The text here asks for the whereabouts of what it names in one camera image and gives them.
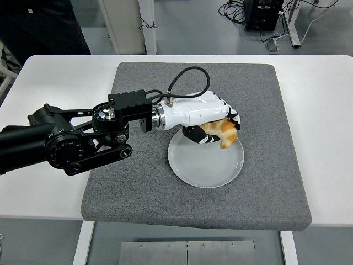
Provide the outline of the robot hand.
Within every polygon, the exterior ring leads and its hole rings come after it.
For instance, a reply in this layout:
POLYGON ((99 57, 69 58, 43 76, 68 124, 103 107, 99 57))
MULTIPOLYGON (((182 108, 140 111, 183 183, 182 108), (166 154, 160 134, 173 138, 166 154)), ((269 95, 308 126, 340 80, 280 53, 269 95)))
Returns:
POLYGON ((206 91, 191 98, 172 100, 172 106, 162 101, 157 105, 160 131, 181 125, 182 133, 198 144, 220 142, 220 148, 230 147, 237 139, 240 115, 214 92, 206 91))

